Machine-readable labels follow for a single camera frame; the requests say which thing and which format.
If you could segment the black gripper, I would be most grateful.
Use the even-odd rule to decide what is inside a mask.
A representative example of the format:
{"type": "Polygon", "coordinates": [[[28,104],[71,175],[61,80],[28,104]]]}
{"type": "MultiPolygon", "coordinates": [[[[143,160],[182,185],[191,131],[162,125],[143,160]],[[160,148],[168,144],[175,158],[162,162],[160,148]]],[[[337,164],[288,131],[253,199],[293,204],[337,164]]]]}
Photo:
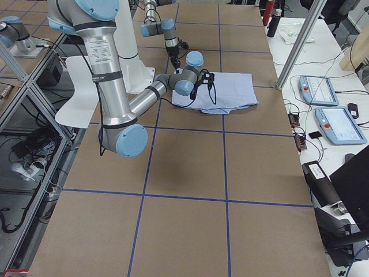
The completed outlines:
{"type": "Polygon", "coordinates": [[[179,70],[180,70],[180,60],[178,58],[179,47],[178,46],[168,47],[167,48],[167,54],[170,58],[172,66],[175,69],[175,73],[179,73],[179,70]]]}
{"type": "Polygon", "coordinates": [[[204,73],[201,73],[198,80],[195,82],[193,89],[190,93],[190,99],[195,100],[197,97],[198,87],[204,83],[204,73]]]}

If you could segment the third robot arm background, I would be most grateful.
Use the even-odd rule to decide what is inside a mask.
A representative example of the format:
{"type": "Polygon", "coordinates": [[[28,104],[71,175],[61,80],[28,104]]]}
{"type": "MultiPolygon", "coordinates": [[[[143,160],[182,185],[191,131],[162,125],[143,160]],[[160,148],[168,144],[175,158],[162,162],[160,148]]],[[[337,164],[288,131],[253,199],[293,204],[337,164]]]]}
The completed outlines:
{"type": "Polygon", "coordinates": [[[1,18],[1,43],[17,58],[36,58],[42,50],[17,16],[1,18]]]}

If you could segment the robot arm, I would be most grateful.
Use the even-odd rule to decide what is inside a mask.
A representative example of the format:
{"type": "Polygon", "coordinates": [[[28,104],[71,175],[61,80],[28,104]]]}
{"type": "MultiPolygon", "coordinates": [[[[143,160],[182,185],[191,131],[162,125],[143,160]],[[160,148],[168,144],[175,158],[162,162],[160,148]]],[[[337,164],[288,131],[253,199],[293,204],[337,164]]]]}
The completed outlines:
{"type": "Polygon", "coordinates": [[[167,54],[170,58],[175,73],[179,72],[179,45],[180,40],[176,34],[175,22],[173,18],[161,19],[157,11],[157,7],[175,3],[175,1],[144,1],[144,24],[141,26],[143,37],[151,37],[156,35],[164,36],[164,44],[167,54]]]}
{"type": "Polygon", "coordinates": [[[91,65],[92,81],[100,103],[100,150],[125,157],[139,155],[148,142],[148,132],[137,123],[167,91],[188,96],[203,76],[203,56],[191,51],[181,73],[161,74],[134,99],[129,100],[114,41],[118,1],[49,1],[49,26],[80,36],[91,65]]]}

